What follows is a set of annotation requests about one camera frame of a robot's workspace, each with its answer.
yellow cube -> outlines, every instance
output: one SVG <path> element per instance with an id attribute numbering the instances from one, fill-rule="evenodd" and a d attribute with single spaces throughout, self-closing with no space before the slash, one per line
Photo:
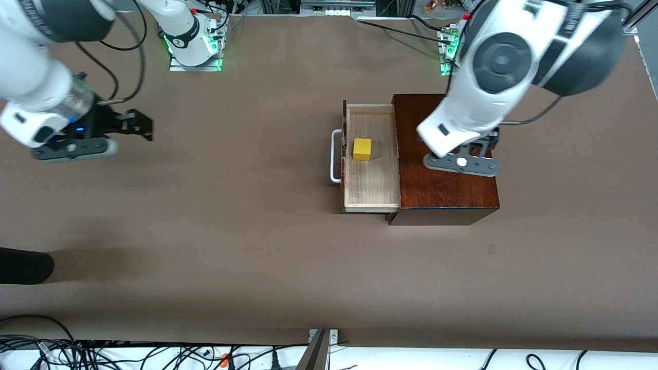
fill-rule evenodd
<path id="1" fill-rule="evenodd" d="M 352 152 L 352 158 L 357 161 L 370 161 L 370 153 L 372 152 L 372 140 L 355 138 L 354 139 L 354 150 Z"/>

drawer handle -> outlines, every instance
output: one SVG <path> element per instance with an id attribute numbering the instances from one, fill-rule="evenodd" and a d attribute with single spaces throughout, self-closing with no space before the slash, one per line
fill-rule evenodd
<path id="1" fill-rule="evenodd" d="M 331 133 L 331 164 L 329 167 L 329 178 L 331 178 L 331 181 L 334 184 L 340 184 L 340 179 L 336 178 L 334 175 L 334 157 L 335 157 L 335 152 L 336 150 L 334 149 L 336 147 L 336 134 L 343 134 L 343 129 L 339 128 L 337 130 L 332 131 Z"/>

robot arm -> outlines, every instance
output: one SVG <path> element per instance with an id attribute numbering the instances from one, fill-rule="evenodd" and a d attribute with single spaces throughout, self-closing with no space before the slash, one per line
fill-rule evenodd
<path id="1" fill-rule="evenodd" d="M 485 138 L 532 84 L 560 96 L 600 84 L 621 56 L 622 24 L 617 11 L 592 9 L 580 3 L 484 0 L 462 33 L 460 70 L 446 98 L 417 127 L 432 153 L 452 156 L 455 148 Z M 472 157 L 464 153 L 469 150 L 455 161 L 435 157 L 449 165 L 430 168 L 497 172 L 466 171 Z"/>
<path id="2" fill-rule="evenodd" d="M 216 20 L 192 14 L 182 0 L 140 3 L 153 13 L 181 64 L 199 65 L 217 53 L 209 41 Z M 9 101 L 0 124 L 20 143 L 39 148 L 33 150 L 38 159 L 111 155 L 117 147 L 105 135 L 111 132 L 152 140 L 148 117 L 99 106 L 93 90 L 43 46 L 101 40 L 115 16 L 109 0 L 41 0 L 38 7 L 32 0 L 0 2 L 0 97 Z"/>

open drawer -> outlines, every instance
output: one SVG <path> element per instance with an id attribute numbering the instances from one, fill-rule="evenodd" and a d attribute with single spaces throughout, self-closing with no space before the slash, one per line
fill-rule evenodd
<path id="1" fill-rule="evenodd" d="M 400 208 L 395 115 L 391 104 L 345 104 L 342 145 L 345 212 L 391 213 Z M 372 140 L 370 161 L 352 158 L 355 138 Z"/>

white floor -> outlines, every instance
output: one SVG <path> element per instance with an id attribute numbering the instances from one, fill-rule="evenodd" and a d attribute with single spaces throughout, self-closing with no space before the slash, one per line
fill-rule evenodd
<path id="1" fill-rule="evenodd" d="M 208 357 L 212 356 L 212 348 L 207 348 Z M 228 352 L 228 347 L 215 347 L 215 358 Z M 252 357 L 261 354 L 271 347 L 256 346 L 242 347 L 236 354 L 249 354 Z M 144 358 L 152 348 L 119 348 L 103 350 L 102 354 L 111 359 Z M 305 347 L 286 348 L 278 351 L 281 367 L 294 367 L 301 358 Z M 422 349 L 422 348 L 369 348 L 369 347 L 339 347 L 333 346 L 329 359 L 329 370 L 479 370 L 490 350 L 448 350 L 448 349 Z M 144 370 L 162 370 L 165 365 L 178 355 L 178 348 L 166 349 L 163 353 L 149 358 Z M 530 370 L 526 364 L 526 356 L 536 354 L 544 362 L 547 370 L 573 370 L 579 351 L 548 351 L 548 350 L 499 350 L 493 356 L 487 370 Z M 38 358 L 37 350 L 16 350 L 0 354 L 0 367 L 2 370 L 29 370 Z M 51 361 L 57 361 L 57 353 L 53 352 Z M 236 368 L 245 363 L 246 356 L 236 358 Z M 204 361 L 186 360 L 180 370 L 213 369 L 217 361 L 211 363 Z M 120 369 L 138 370 L 141 362 L 119 363 Z M 260 357 L 251 364 L 251 370 L 270 370 L 272 366 L 271 355 Z M 51 366 L 52 370 L 68 369 L 64 366 Z M 581 370 L 656 370 L 658 369 L 658 354 L 636 352 L 588 352 L 580 364 Z"/>

